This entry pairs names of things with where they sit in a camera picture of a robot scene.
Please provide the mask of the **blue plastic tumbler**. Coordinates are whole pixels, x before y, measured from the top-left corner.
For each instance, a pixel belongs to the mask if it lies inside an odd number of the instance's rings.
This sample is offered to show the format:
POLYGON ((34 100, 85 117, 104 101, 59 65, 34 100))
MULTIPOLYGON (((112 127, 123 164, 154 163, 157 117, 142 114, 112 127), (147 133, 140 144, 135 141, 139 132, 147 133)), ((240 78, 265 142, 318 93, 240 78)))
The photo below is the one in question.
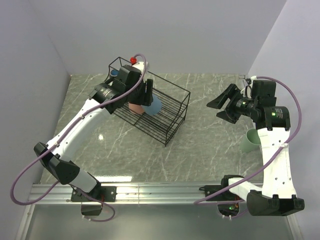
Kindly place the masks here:
POLYGON ((152 97, 153 101, 150 106, 142 106, 144 112, 150 116, 158 114, 162 109, 162 102, 160 99, 156 95, 153 95, 152 97))

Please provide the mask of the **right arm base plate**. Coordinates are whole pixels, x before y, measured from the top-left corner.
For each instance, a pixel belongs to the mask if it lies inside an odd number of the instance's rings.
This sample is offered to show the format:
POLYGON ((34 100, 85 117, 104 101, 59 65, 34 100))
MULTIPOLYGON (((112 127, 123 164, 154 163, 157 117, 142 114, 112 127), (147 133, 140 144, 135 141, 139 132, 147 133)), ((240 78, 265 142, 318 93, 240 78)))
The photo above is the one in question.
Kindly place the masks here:
MULTIPOLYGON (((223 187, 221 185, 204 185, 198 188, 199 191, 204 192, 205 197, 212 195, 218 191, 220 191, 223 187)), ((218 201, 218 202, 222 202, 222 201, 226 201, 226 197, 224 196, 224 193, 220 193, 214 197, 211 197, 210 199, 208 199, 208 202, 212 202, 212 201, 218 201)))

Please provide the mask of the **dark blue glazed mug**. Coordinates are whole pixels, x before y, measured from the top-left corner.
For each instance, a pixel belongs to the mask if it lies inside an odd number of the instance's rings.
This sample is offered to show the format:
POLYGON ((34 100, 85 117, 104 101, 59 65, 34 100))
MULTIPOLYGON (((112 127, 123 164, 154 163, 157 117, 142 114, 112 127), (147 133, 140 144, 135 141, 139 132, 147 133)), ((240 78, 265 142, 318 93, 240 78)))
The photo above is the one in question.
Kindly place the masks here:
POLYGON ((118 74, 119 74, 119 71, 117 69, 112 69, 109 73, 109 76, 114 78, 114 77, 117 77, 118 74))

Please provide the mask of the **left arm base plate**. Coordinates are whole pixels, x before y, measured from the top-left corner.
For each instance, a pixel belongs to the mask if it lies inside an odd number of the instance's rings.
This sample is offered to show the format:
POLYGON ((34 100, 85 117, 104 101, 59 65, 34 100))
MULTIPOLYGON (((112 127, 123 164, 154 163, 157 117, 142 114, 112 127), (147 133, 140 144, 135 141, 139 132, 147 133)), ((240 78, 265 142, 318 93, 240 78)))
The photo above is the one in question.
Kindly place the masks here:
POLYGON ((81 190, 73 189, 70 201, 71 202, 91 202, 89 197, 103 201, 103 202, 115 202, 117 195, 117 187, 116 186, 99 186, 96 189, 93 189, 91 192, 82 192, 81 190))

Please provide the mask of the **aluminium side rail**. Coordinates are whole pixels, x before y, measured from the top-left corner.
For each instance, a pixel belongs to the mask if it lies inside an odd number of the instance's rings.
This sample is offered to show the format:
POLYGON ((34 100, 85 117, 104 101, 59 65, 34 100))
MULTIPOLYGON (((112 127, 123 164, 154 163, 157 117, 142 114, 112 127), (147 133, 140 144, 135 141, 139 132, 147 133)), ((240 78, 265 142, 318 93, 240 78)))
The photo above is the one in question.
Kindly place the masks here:
POLYGON ((239 74, 238 79, 242 83, 242 88, 245 88, 248 85, 247 76, 245 74, 239 74))

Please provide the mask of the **salmon pink plastic tumbler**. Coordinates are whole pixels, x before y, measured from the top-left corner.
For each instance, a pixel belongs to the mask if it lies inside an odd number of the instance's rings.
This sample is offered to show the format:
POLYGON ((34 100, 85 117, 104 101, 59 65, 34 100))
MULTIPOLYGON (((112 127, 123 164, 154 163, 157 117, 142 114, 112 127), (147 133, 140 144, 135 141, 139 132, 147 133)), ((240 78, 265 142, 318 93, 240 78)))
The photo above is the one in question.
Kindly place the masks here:
POLYGON ((133 114, 142 115, 145 112, 141 105, 133 104, 130 102, 128 103, 128 108, 133 114))

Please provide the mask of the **aluminium mounting rail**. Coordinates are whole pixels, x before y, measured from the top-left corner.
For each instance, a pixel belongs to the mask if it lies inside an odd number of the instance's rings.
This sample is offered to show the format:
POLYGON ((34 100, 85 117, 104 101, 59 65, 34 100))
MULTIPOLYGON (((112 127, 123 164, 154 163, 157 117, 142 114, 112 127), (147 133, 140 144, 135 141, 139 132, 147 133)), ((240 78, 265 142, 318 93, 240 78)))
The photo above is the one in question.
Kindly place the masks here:
MULTIPOLYGON (((192 204, 205 197, 199 188, 205 185, 220 185, 219 182, 105 182, 103 187, 116 187, 115 201, 111 205, 174 205, 192 204)), ((72 201, 74 191, 69 185, 57 184, 38 205, 96 205, 84 200, 72 201)))

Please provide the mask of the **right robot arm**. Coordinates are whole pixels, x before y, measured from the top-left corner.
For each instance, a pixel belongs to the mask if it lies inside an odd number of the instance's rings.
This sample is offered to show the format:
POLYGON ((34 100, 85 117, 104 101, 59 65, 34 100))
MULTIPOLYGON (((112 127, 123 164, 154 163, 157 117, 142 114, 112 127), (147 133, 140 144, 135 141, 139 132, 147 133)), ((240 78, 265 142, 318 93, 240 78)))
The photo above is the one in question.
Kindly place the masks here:
POLYGON ((220 190, 209 198, 220 195, 231 200, 236 195, 246 202, 252 216, 289 216, 305 208, 305 201, 297 196, 290 166, 289 142, 297 135, 300 125, 290 133, 290 112, 276 104, 278 81, 270 77, 251 79, 250 95, 230 84, 207 106, 222 109, 217 117, 235 124, 241 116, 249 117, 255 124, 262 153, 263 185, 257 187, 242 177, 226 175, 221 180, 220 190))

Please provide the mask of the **green tumbler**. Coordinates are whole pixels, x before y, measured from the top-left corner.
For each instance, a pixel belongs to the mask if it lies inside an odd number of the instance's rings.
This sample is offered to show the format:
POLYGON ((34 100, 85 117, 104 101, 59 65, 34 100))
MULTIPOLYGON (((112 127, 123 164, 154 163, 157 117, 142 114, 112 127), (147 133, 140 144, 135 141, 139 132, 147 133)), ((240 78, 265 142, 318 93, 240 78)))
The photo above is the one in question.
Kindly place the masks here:
POLYGON ((256 129, 249 129, 242 137, 239 149, 242 153, 249 153, 260 148, 261 141, 256 129))

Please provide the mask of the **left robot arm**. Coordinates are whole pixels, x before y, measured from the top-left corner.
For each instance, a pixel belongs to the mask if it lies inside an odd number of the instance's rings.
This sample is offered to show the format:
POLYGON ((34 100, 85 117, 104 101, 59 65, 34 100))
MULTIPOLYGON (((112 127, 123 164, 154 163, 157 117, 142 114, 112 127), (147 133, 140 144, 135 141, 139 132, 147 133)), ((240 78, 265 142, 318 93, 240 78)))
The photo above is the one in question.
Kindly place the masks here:
POLYGON ((101 183, 72 160, 78 147, 104 118, 126 103, 150 106, 153 81, 144 80, 149 63, 123 65, 117 75, 96 85, 76 116, 47 143, 39 142, 34 151, 42 166, 62 185, 82 190, 89 201, 101 195, 101 183))

